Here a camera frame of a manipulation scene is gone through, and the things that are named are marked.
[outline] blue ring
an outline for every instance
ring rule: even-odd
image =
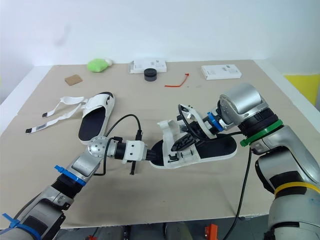
[[[220,123],[217,122],[217,120],[215,119],[215,116],[213,116],[213,114],[211,112],[208,112],[207,114],[208,114],[208,117],[209,117],[211,123],[219,130],[219,132],[222,132],[224,129],[222,128]]]
[[[18,219],[13,219],[12,217],[10,217],[6,213],[2,214],[2,216],[4,216],[10,222],[10,226],[7,229],[9,229],[9,230],[10,229],[14,229],[14,228],[22,229],[22,230],[25,230],[26,232],[28,232],[29,234],[32,234],[33,236],[35,236],[36,240],[41,240],[41,235],[35,229],[33,229],[32,227],[24,225],[24,224],[21,224]]]
[[[81,184],[82,186],[86,185],[87,183],[83,181],[81,178],[74,175],[72,172],[69,172],[68,170],[64,169],[62,166],[55,165],[54,167],[57,169],[59,173],[62,173],[66,175],[67,177],[71,178],[72,180],[75,180],[78,184]]]

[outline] yellow object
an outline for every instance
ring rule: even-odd
[[[288,182],[288,183],[285,183],[285,184],[278,186],[274,191],[274,195],[276,196],[277,193],[283,189],[292,188],[292,187],[306,187],[306,188],[315,190],[316,192],[318,192],[320,194],[320,189],[317,188],[315,185],[312,185],[311,183],[302,182],[302,181],[293,181],[293,182]]]
[[[320,74],[315,75],[285,75],[285,78],[295,86],[299,92],[316,105],[318,87],[320,84]]]

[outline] beige tabletop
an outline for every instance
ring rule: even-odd
[[[236,64],[241,79],[204,80],[201,65]],[[189,78],[182,87],[185,73]],[[65,78],[78,74],[83,82],[73,86]],[[59,176],[55,165],[66,167],[85,146],[78,140],[81,113],[42,131],[25,134],[26,128],[47,121],[42,113],[53,109],[62,96],[86,96],[112,92],[115,106],[110,127],[123,115],[136,114],[143,130],[142,140],[151,148],[162,139],[157,122],[175,119],[177,105],[192,105],[204,115],[214,108],[219,95],[239,83],[251,83],[280,119],[296,132],[313,156],[320,159],[320,134],[288,97],[251,60],[171,62],[167,72],[147,82],[142,74],[129,74],[127,64],[114,64],[102,73],[89,72],[85,65],[54,66],[38,85],[18,115],[0,138],[0,211],[14,216],[19,209]],[[70,108],[63,108],[49,119]],[[137,124],[121,122],[111,136],[133,140]],[[236,136],[239,143],[242,136]],[[91,227],[225,218],[235,215],[244,178],[248,147],[238,145],[235,157],[200,163],[179,169],[153,168],[139,162],[136,175],[129,175],[130,164],[107,161],[107,175],[94,176],[65,212],[63,227]],[[269,212],[273,195],[267,192],[255,172],[253,156],[242,216]],[[0,229],[8,226],[1,218]]]

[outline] black cap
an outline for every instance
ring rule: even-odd
[[[144,80],[152,82],[157,79],[157,70],[154,68],[147,68],[144,70]]]

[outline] white sandal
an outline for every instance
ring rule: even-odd
[[[115,97],[111,92],[102,92],[89,99],[85,99],[83,96],[64,96],[60,98],[60,102],[53,110],[42,114],[42,117],[45,118],[52,116],[61,103],[65,105],[78,105],[72,111],[63,114],[54,120],[48,121],[43,125],[28,128],[25,132],[27,134],[32,134],[43,130],[56,124],[59,120],[70,118],[79,109],[81,109],[83,110],[83,115],[78,136],[81,143],[87,144],[93,137],[103,135],[105,133],[110,114],[115,105]]]

